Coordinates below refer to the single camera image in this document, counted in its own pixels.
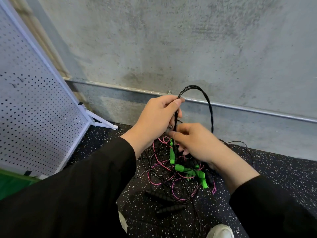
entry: shoe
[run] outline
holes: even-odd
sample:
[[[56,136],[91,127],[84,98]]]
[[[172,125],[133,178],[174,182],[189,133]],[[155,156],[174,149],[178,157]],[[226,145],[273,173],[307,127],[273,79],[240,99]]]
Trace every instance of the shoe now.
[[[206,238],[234,238],[234,236],[229,226],[220,224],[211,228]]]
[[[119,219],[120,219],[121,226],[124,229],[124,231],[128,234],[128,225],[126,224],[125,218],[123,217],[120,211],[118,212],[119,212]]]

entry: perforated panel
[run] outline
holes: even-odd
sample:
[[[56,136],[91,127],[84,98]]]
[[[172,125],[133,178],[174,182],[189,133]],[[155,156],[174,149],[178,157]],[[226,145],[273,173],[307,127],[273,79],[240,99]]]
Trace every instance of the perforated panel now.
[[[89,121],[0,8],[0,166],[52,175]]]

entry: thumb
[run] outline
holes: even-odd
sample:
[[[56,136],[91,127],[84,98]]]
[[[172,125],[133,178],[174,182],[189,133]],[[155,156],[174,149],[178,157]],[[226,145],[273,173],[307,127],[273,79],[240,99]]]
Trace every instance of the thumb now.
[[[168,135],[174,139],[175,141],[177,141],[179,144],[182,144],[184,146],[187,147],[187,143],[188,143],[188,135],[184,135],[182,133],[179,132],[175,132],[175,131],[170,131],[168,133]]]
[[[179,98],[175,99],[165,109],[172,116],[176,112],[176,110],[180,107],[181,103],[182,103],[181,99],[179,99]]]

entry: left hand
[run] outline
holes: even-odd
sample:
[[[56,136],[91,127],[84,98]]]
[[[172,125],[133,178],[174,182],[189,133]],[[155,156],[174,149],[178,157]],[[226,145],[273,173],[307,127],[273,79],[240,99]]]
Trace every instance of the left hand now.
[[[148,101],[137,123],[121,136],[131,144],[136,158],[165,132],[169,124],[174,125],[176,110],[178,117],[182,117],[179,108],[182,102],[185,102],[184,98],[178,99],[173,95],[152,98]]]

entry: metal rail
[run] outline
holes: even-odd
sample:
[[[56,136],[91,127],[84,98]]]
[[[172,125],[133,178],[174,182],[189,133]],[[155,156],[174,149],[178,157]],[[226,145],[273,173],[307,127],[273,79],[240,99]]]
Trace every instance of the metal rail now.
[[[89,81],[89,80],[70,79],[70,78],[66,78],[66,77],[63,77],[63,78],[65,81],[69,81],[69,82],[88,84],[88,85],[104,87],[104,88],[124,90],[124,91],[129,91],[129,92],[140,93],[140,94],[147,94],[147,95],[153,95],[153,96],[167,95],[166,93],[148,91],[148,90],[139,89],[139,88],[130,88],[130,87],[124,87],[124,86],[113,85],[113,84],[108,84],[108,83],[94,82],[94,81]],[[196,98],[189,98],[189,97],[184,97],[184,99],[186,101],[189,101],[189,102],[208,104],[207,101],[203,100],[203,99],[196,99]],[[276,112],[276,111],[271,111],[271,110],[266,110],[266,109],[261,109],[261,108],[251,108],[251,107],[246,107],[246,106],[241,106],[241,105],[220,103],[220,102],[214,102],[214,101],[211,101],[210,103],[213,106],[222,107],[222,108],[231,108],[231,109],[235,109],[235,110],[246,111],[246,112],[251,112],[251,113],[256,113],[256,114],[264,114],[264,115],[270,115],[270,116],[275,116],[275,117],[280,117],[280,118],[293,119],[293,120],[299,120],[299,121],[310,122],[310,123],[317,123],[317,118],[312,118],[312,117]]]

